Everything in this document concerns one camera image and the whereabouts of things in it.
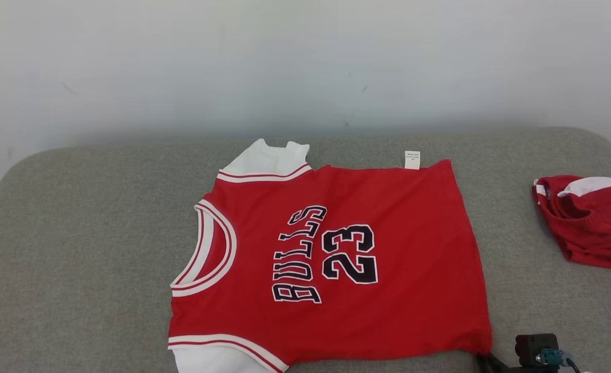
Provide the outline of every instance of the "care label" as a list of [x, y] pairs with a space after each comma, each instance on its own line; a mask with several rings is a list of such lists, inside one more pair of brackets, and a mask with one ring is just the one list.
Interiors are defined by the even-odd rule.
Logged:
[[421, 152], [419, 151], [405, 151], [404, 152], [404, 168], [411, 168], [412, 170], [421, 169]]

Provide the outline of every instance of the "red stripe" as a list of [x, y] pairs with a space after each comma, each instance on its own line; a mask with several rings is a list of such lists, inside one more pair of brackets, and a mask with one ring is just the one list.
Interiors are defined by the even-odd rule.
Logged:
[[201, 210], [199, 211], [199, 217], [198, 219], [201, 219], [202, 222], [202, 230], [201, 232], [199, 232], [199, 239], [197, 240], [197, 252], [194, 255], [194, 258], [192, 258], [192, 262], [190, 263], [190, 265], [188, 266], [188, 269], [183, 272], [183, 276], [181, 276], [178, 280], [177, 280], [177, 284], [179, 284], [183, 278], [188, 274], [188, 272], [192, 269], [192, 265], [194, 265], [194, 262], [197, 261], [197, 257], [199, 256], [199, 252], [201, 251], [202, 248], [202, 240], [204, 238], [204, 230], [206, 229], [206, 227], [204, 227], [204, 213], [201, 212]]
[[307, 163], [305, 163], [305, 165], [300, 166], [299, 168], [296, 168], [296, 170], [294, 170], [294, 172], [288, 174], [288, 175], [274, 175], [274, 174], [257, 174], [257, 175], [230, 175], [229, 173], [224, 173], [222, 171], [220, 171], [219, 173], [228, 177], [234, 177], [237, 179], [244, 179], [246, 177], [290, 177], [291, 175], [294, 175], [295, 173], [299, 172], [299, 170], [303, 169], [303, 167], [307, 167]]
[[[219, 217], [219, 216], [218, 216], [218, 215], [217, 215], [215, 212], [213, 212], [213, 211], [212, 211], [210, 208], [208, 208], [208, 207], [206, 207], [206, 206], [204, 206], [204, 205], [199, 205], [199, 203], [198, 203], [196, 206], [197, 206], [197, 207], [199, 207], [199, 208], [201, 208], [201, 209], [204, 209], [204, 210], [206, 210], [206, 211], [210, 212], [210, 213], [211, 213], [213, 216], [215, 216], [216, 218], [218, 218], [218, 220], [220, 220], [220, 221], [219, 221], [220, 226], [224, 227], [225, 231], [227, 231], [227, 235], [229, 236], [229, 239], [230, 239], [230, 240], [232, 239], [232, 232], [230, 232], [230, 231], [229, 231], [229, 228], [227, 228], [227, 226], [224, 224], [224, 222], [222, 221], [222, 219], [220, 219], [220, 217]], [[220, 269], [218, 269], [218, 271], [217, 271], [217, 272], [213, 273], [213, 276], [211, 276], [211, 278], [215, 277], [215, 275], [216, 275], [218, 272], [222, 271], [222, 269], [224, 268], [225, 264], [227, 264], [227, 262], [229, 262], [229, 258], [231, 257], [231, 255], [229, 255], [229, 254], [230, 254], [230, 252], [231, 252], [231, 245], [232, 245], [232, 243], [231, 243], [231, 242], [228, 242], [227, 244], [229, 244], [229, 246], [230, 246], [229, 251], [227, 251], [227, 258], [225, 258], [224, 262], [222, 262], [222, 265], [220, 265]], [[175, 291], [179, 291], [179, 290], [188, 290], [188, 289], [191, 289], [191, 288], [195, 288], [196, 286], [199, 286], [199, 285], [201, 285], [201, 284], [202, 284], [202, 283], [204, 283], [204, 282], [205, 282], [205, 281], [199, 281], [199, 282], [195, 281], [195, 282], [194, 282], [192, 285], [190, 285], [190, 286], [185, 286], [185, 288], [174, 288], [174, 290], [175, 290]]]
[[239, 347], [242, 347], [243, 349], [248, 350], [249, 352], [252, 352], [252, 354], [254, 354], [258, 358], [262, 359], [262, 361], [265, 362], [266, 364], [268, 364], [271, 368], [273, 368], [276, 371], [276, 373], [282, 373], [282, 370], [280, 370], [280, 368], [278, 368], [277, 366], [272, 364], [270, 361], [266, 360], [262, 355], [257, 354], [257, 352], [255, 350], [251, 349], [250, 347], [248, 347], [246, 345], [241, 345], [239, 342], [234, 342], [233, 340], [216, 339], [216, 340], [208, 340], [206, 342], [172, 342], [169, 345], [170, 346], [176, 346], [176, 345], [208, 345], [209, 343], [216, 343], [216, 342], [231, 343], [233, 345], [237, 345]]

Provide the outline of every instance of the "couch cushion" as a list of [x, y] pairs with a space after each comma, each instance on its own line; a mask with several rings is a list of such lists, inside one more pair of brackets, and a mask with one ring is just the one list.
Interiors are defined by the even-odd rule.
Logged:
[[[293, 138], [314, 168], [452, 159], [485, 272], [494, 352], [556, 333], [583, 370], [611, 371], [611, 270], [566, 262], [531, 199], [533, 179], [611, 177], [611, 145], [566, 128]], [[169, 284], [197, 237], [192, 205], [253, 139], [47, 151], [0, 183], [0, 371], [176, 371]], [[284, 146], [286, 139], [269, 141]], [[463, 352], [327, 361], [290, 371], [474, 371]]]

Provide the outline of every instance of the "black cable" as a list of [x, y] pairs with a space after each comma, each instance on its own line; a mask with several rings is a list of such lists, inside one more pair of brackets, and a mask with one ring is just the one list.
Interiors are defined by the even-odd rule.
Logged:
[[478, 363], [478, 366], [480, 367], [480, 373], [490, 373], [490, 370], [487, 367], [489, 363], [485, 356], [480, 354], [476, 355], [476, 361]]
[[579, 373], [579, 368], [577, 368], [577, 365], [575, 365], [570, 358], [566, 358], [565, 361], [575, 371], [575, 373]]

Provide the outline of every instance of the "chicago bulls jersey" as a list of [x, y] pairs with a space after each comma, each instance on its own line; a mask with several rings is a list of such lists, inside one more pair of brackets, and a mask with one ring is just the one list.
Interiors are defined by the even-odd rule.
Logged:
[[485, 282], [450, 161], [312, 170], [307, 151], [260, 139], [195, 206], [197, 248], [171, 284], [181, 373], [488, 353]]

